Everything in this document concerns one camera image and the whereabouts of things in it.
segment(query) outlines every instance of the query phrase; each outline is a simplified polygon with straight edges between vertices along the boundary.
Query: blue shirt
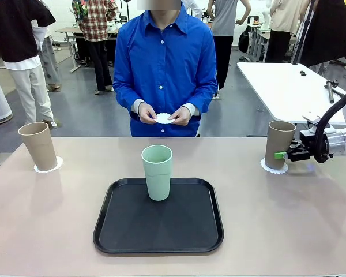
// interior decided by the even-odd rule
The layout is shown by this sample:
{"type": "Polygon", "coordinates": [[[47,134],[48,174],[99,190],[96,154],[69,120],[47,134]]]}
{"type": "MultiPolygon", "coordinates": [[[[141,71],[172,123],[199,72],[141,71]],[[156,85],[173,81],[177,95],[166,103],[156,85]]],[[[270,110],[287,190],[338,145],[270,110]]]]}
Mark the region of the blue shirt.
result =
{"type": "Polygon", "coordinates": [[[215,72],[212,32],[183,5],[175,23],[164,31],[155,26],[149,11],[123,25],[116,41],[113,86],[118,103],[131,115],[132,136],[196,136],[201,116],[193,116],[187,126],[147,125],[131,108],[142,99],[156,114],[173,114],[191,103],[203,114],[217,90],[215,72]]]}

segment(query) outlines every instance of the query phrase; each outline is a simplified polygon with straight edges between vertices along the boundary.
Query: shirt collar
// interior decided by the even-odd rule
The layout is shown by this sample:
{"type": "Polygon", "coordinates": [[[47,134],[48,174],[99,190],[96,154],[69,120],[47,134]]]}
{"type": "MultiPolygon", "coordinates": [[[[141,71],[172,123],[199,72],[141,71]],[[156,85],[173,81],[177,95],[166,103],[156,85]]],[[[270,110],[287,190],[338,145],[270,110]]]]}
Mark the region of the shirt collar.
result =
{"type": "MultiPolygon", "coordinates": [[[[183,32],[185,35],[187,35],[187,17],[188,15],[186,13],[186,9],[181,3],[180,12],[177,19],[174,22],[174,25],[176,25],[180,29],[180,31],[183,32]]],[[[144,22],[145,33],[149,25],[157,28],[155,26],[154,20],[151,16],[151,12],[149,10],[144,12],[143,22],[144,22]]]]}

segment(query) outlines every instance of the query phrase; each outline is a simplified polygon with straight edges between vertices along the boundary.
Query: white coaster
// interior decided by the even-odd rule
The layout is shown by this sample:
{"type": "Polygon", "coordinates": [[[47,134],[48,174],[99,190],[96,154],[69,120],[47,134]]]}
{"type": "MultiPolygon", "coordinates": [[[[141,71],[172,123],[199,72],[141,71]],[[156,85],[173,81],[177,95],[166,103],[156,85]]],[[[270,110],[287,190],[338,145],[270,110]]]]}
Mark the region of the white coaster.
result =
{"type": "Polygon", "coordinates": [[[160,124],[170,124],[175,121],[175,119],[169,120],[168,118],[171,116],[170,114],[157,114],[157,119],[154,119],[157,123],[160,124]]]}
{"type": "Polygon", "coordinates": [[[267,172],[273,173],[273,174],[285,174],[288,171],[288,165],[284,163],[284,166],[281,169],[272,169],[265,165],[265,158],[263,158],[260,161],[260,165],[263,169],[265,169],[267,172]]]}
{"type": "Polygon", "coordinates": [[[37,165],[35,165],[33,168],[35,169],[36,172],[38,173],[49,173],[49,172],[52,172],[54,170],[57,170],[58,168],[60,168],[62,165],[63,165],[63,159],[61,157],[58,157],[57,156],[57,166],[55,166],[53,169],[50,169],[50,170],[47,170],[47,171],[41,171],[37,168],[37,165]]]}

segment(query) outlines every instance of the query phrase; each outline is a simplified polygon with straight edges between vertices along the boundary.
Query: tan cup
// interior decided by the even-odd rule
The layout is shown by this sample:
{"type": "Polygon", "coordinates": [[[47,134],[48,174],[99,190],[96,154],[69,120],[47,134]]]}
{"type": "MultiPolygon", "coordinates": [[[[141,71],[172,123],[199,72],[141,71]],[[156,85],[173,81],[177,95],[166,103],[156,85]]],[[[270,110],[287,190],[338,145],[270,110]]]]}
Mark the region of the tan cup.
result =
{"type": "Polygon", "coordinates": [[[296,126],[285,121],[272,121],[268,127],[268,141],[266,143],[265,165],[272,169],[281,169],[285,159],[276,160],[274,154],[289,149],[294,139],[296,126]]]}
{"type": "Polygon", "coordinates": [[[57,157],[46,123],[27,124],[18,130],[18,134],[40,171],[48,171],[57,166],[57,157]]]}

